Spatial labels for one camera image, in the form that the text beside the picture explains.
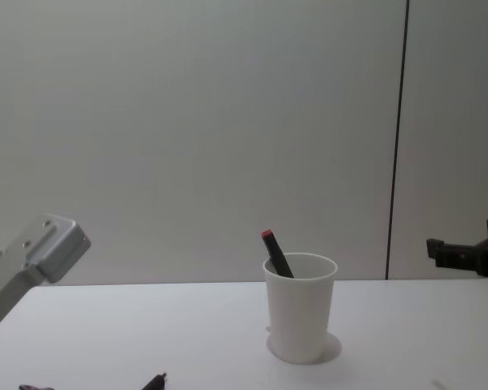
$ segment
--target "marker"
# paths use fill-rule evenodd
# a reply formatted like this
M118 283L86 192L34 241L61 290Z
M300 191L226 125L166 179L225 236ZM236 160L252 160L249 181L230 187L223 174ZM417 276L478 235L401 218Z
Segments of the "marker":
M294 278L290 265L285 260L285 256L282 253L280 246L278 246L273 232L271 230L266 230L263 232L262 240L264 240L264 244L266 244L266 248L268 248L269 259L275 267L275 270L277 270L277 274L286 278Z
M162 375L157 375L143 388L143 390L163 390L165 378L166 372Z

